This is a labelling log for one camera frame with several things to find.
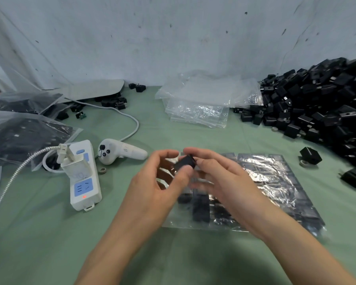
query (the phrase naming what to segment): hand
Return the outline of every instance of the hand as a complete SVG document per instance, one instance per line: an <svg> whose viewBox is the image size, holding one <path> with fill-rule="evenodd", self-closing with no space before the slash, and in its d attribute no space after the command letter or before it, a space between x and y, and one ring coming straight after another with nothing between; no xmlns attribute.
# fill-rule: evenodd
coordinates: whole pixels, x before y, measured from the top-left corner
<svg viewBox="0 0 356 285"><path fill-rule="evenodd" d="M132 178L114 219L118 230L136 227L138 237L147 239L162 225L194 171L192 167L184 166L173 178L160 169L170 170L173 163L165 158L175 158L178 154L176 150L153 152L140 172ZM165 180L169 187L166 189L156 178Z"/></svg>
<svg viewBox="0 0 356 285"><path fill-rule="evenodd" d="M183 152L192 154L201 169L195 177L213 183L195 182L189 186L214 195L241 225L262 239L261 220L280 209L262 194L249 174L238 163L211 150L189 147Z"/></svg>

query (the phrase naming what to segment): wall stain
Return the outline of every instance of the wall stain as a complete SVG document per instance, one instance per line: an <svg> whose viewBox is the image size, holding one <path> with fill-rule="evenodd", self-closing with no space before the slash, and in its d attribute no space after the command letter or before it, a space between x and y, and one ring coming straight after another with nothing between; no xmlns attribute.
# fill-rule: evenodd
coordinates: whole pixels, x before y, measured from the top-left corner
<svg viewBox="0 0 356 285"><path fill-rule="evenodd" d="M303 2L304 2L304 0L302 0L302 2L301 3L299 3L299 5L297 6L297 8L295 8L295 11L294 11L294 13L293 13L293 15L295 14L295 12L298 10L298 8L303 4Z"/></svg>

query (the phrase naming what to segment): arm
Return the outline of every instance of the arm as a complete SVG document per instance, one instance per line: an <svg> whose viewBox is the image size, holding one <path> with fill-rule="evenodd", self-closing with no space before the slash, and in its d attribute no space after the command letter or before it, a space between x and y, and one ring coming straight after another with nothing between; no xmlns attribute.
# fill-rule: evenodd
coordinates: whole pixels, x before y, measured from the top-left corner
<svg viewBox="0 0 356 285"><path fill-rule="evenodd" d="M108 230L88 255L75 285L118 284L124 269L140 247L161 227L178 196L188 185L193 169L182 167L173 179L159 168L170 169L179 152L154 152L132 178L124 200ZM168 190L157 182L165 180Z"/></svg>
<svg viewBox="0 0 356 285"><path fill-rule="evenodd" d="M239 164L210 150L185 148L183 152L196 156L202 170L195 173L197 177L213 182L190 186L216 196L269 247L294 285L356 285L356 279L318 240L261 193Z"/></svg>

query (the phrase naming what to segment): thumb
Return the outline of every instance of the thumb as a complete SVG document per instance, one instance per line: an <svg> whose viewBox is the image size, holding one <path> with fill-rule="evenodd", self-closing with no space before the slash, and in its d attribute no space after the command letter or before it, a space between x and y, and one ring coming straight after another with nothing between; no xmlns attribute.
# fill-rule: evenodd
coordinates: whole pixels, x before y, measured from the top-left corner
<svg viewBox="0 0 356 285"><path fill-rule="evenodd" d="M215 159L196 158L198 167L205 173L211 175L218 182L226 181L231 174Z"/></svg>
<svg viewBox="0 0 356 285"><path fill-rule="evenodd" d="M165 190L165 192L171 196L173 202L177 200L183 189L189 185L193 173L194 169L189 165L185 165L178 170L178 173L175 175L173 181L167 190Z"/></svg>

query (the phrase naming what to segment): green tablecloth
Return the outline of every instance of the green tablecloth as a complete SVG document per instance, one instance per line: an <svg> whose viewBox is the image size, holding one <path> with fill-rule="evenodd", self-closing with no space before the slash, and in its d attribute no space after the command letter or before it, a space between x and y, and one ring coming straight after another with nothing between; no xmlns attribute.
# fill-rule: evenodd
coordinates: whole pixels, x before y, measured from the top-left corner
<svg viewBox="0 0 356 285"><path fill-rule="evenodd" d="M158 87L143 93L124 90L125 113L140 121L127 140L151 153L187 146L225 153L282 154L326 222L327 249L356 275L356 191L337 177L350 166L322 146L290 139L263 125L242 123L230 112L227 128L171 122ZM94 148L105 138L120 139L134 122L112 110L84 108L86 119L70 113L66 124L84 131ZM317 169L299 166L299 151L311 146L323 158ZM20 173L0 207L0 284L72 284L121 204L131 177L143 162L118 159L100 175L103 200L90 212L75 211L69 179L43 169ZM2 190L15 170L3 168ZM247 233L160 229L127 268L123 284L290 284L273 254Z"/></svg>

